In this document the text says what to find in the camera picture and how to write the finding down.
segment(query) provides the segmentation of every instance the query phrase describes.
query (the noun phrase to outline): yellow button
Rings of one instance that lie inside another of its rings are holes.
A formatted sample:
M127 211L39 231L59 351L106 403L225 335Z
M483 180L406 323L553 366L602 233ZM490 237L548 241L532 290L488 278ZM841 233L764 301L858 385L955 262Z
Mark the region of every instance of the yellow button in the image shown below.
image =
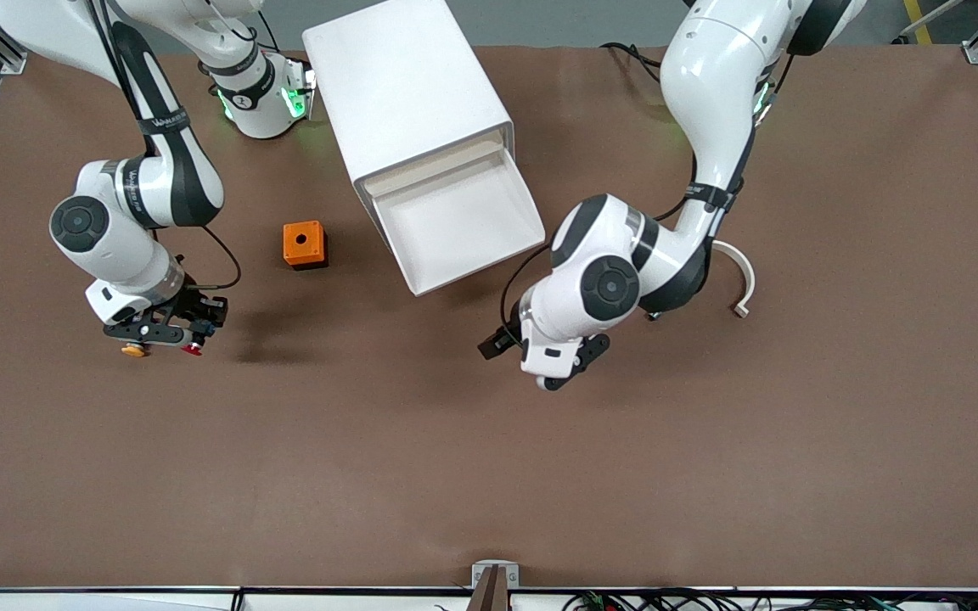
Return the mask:
M126 356L136 357L136 359L141 359L141 357L147 355L146 350L143 350L143 348L141 348L140 345L133 345L133 344L124 345L123 348L120 348L120 352L123 352L124 355Z

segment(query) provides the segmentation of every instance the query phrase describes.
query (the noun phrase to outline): white metal bracket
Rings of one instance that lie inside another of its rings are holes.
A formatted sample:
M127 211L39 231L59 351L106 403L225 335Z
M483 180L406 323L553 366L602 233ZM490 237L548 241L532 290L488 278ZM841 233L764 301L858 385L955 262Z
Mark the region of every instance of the white metal bracket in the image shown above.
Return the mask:
M3 76L17 76L25 72L25 64L28 63L28 51L20 52L20 62L15 64L3 63L0 74Z
M978 65L978 54L975 53L973 48L970 46L971 43L967 40L962 40L961 49L965 52L965 58L971 65Z
M504 583L508 589L520 587L520 566L518 563L509 560L479 560L470 565L470 587L476 588L478 580L481 579L481 573L487 569L492 569L494 564L500 566L500 569L504 571L506 577Z

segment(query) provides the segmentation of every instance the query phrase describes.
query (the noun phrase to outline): black cable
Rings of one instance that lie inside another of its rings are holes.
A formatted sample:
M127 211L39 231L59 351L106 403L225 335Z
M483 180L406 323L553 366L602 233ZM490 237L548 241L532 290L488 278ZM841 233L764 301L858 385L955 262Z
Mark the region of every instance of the black cable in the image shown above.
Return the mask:
M583 599L583 595L582 594L574 595L573 597L571 597L570 599L568 599L568 600L565 601L564 607L560 608L560 611L568 611L568 606L570 606L570 604L575 603L577 600L581 600L581 599Z
M232 26L230 26L228 24L228 21L225 20L225 15L222 15L221 14L221 11L218 11L217 10L217 7L214 7L214 3L213 3L212 0L203 0L203 1L205 1L206 4L209 4L210 5L210 8L212 8L212 10L214 12L214 15L217 15L217 18L222 22L222 24L225 25L225 27L228 28L228 30L230 32L233 33L233 36L236 36L240 40L244 40L244 42L256 42L256 40L259 39L259 31L256 30L256 28L253 28L253 27L251 27L249 25L248 26L248 34L249 34L249 36L245 36L245 35L240 34L239 31L236 31L236 28L233 28Z
M535 259L535 256L539 256L540 254L542 254L543 251L546 250L546 248L548 247L550 247L550 243L545 243L542 246L536 248L535 251L531 252L531 254L528 255L527 258L523 260L523 263L520 263L520 266L516 268L515 273L512 274L512 277L508 278L508 282L504 283L504 290L500 291L500 324L503 325L504 332L508 334L509 337L512 338L512 341L514 341L516 345L523 345L523 343L521 343L519 338L512 335L512 329L508 328L508 316L506 316L506 314L504 313L504 308L506 306L506 303L508 303L508 289L511 289L512 283L515 282L516 278L520 277L520 272L523 272L523 268L527 267L527 264L531 263L531 261Z
M695 179L696 179L696 154L694 154L694 169L692 170L692 175L690 175L689 181L690 182L693 182L693 181L695 181ZM677 214L679 212L679 210L681 210L684 207L684 205L686 204L687 201L689 201L689 196L684 196L682 198L682 201L679 201L678 204L674 205L674 208L671 208L671 209L667 210L667 212L664 212L664 213L660 214L659 216L656 216L655 217L655 220L656 221L664 221L664 220L669 219L669 217L671 217L671 216L675 216L675 214Z
M267 22L267 16L264 15L262 11L259 11L259 19L263 20L263 27L267 28L267 35L271 37L271 46L269 46L268 49L278 53L278 39L274 38L274 31L271 30L271 24Z
M630 45L626 47L621 45L620 42L607 42L605 45L600 45L600 49L620 49L625 51L629 55L632 55L634 59L640 62L640 65L644 68L644 72L648 73L649 77L655 78L655 82L659 82L659 75L655 74L651 67L660 67L663 65L662 62L656 62L655 59L644 57L644 54L637 49L636 45Z
M661 596L656 596L655 598L650 599L649 603L651 603L652 607L655 607L656 611L671 611L671 609L666 606L666 601L663 600L663 597Z
M799 604L799 606L783 608L780 611L854 611L857 608L867 608L865 604L861 607L855 606L855 604L847 604L847 600L838 600L831 598L818 598L811 600L807 604Z
M660 597L660 600L664 601L664 603L668 603L665 597ZM667 611L682 611L682 608L686 606L686 604L690 603L694 603L694 599L688 597L683 598L681 603L671 604L671 607L669 607Z
M682 591L682 589L677 589L676 591L671 592L672 596L682 596L684 598L684 600L682 600L681 603L676 604L674 608L677 610L677 608L686 606L686 603L696 603L699 604L699 606L703 607L704 611L711 611L711 607L709 606L709 604L704 603L704 601L701 599L700 596L698 596L698 594L702 594L702 592L688 591L688 589L687 591Z
M791 72L791 62L793 61L795 61L795 55L788 55L787 65L784 66L784 73L780 75L779 81L776 82L776 90L773 94L779 93L779 90L784 88L784 81L787 81L787 73Z
M97 12L97 5L94 4L96 0L86 0L86 8L89 11L89 17L93 20L94 26L97 27L97 35L100 37L101 45L104 46L104 54L108 55L108 61L112 65L112 73L115 74L115 80L119 82L120 89L123 92L123 97L127 99L127 105L131 108L132 115L135 115L135 121L140 121L143 119L143 113L138 107L138 101L135 100L135 94L131 89L131 81L127 78L127 69L123 65L123 59L116 52L115 48L112 46L112 41L109 39L109 32L105 30L106 28L111 28L112 19L109 17L108 13L108 3L106 0L100 1L100 14ZM104 15L104 20L101 20L100 15ZM143 141L146 143L146 156L156 156L156 144L153 143L153 139L149 136L143 136Z
M608 598L611 603L616 604L617 607L620 607L621 611L639 611L636 607L633 607L632 603L625 600L625 598L622 596L609 595L606 598Z
M240 282L240 276L242 275L242 271L240 270L240 262L236 260L236 255L233 255L232 250L229 250L229 248L225 246L225 243L221 241L220 237L217 237L217 233L214 233L212 229L206 227L206 225L202 226L202 231L210 234L210 237L214 239L215 243L217 243L217 246L220 246L222 250L225 251L225 255L228 255L228 259L232 261L233 266L236 266L236 278L234 278L233 281L230 283L211 283L211 285L191 285L190 287L188 287L188 289L195 289L195 290L232 289L233 286L236 286L236 283Z
M229 606L229 611L242 611L244 608L244 588L239 588L233 592L233 603Z
M707 592L707 596L711 600L714 600L719 608L726 608L729 611L745 611L745 608L742 608L741 604L722 594L718 594L718 592Z
M893 604L908 603L908 601L913 600L929 601L929 603L954 603L958 607L958 611L978 610L978 598L956 596L945 591L912 592L911 595L897 600Z

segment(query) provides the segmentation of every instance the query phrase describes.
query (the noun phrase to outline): gray floor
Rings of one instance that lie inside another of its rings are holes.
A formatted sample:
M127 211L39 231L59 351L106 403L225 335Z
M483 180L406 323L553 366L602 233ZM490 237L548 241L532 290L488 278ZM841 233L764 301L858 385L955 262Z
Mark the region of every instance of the gray floor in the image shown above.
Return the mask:
M304 28L376 1L269 0L265 14L274 27L279 46L299 49ZM970 3L978 4L978 1L970 0ZM610 40L635 42L639 46L665 45L686 13L684 4L678 0L449 0L449 5L473 45L531 47L594 47ZM263 31L259 20L249 21ZM903 3L872 0L838 43L885 45L907 24ZM159 53L186 52L179 42L163 32L149 28L143 31Z

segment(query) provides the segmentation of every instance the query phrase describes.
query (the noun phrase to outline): yellow floor stripe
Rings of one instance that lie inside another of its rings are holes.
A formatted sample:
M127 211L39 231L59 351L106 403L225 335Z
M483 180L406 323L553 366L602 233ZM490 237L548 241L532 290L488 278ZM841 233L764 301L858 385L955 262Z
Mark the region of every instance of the yellow floor stripe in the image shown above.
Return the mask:
M908 11L908 19L915 23L917 20L923 19L923 10L919 8L919 0L904 0L904 8ZM934 45L930 41L930 32L927 31L927 26L920 27L919 30L915 31L915 41L919 45Z

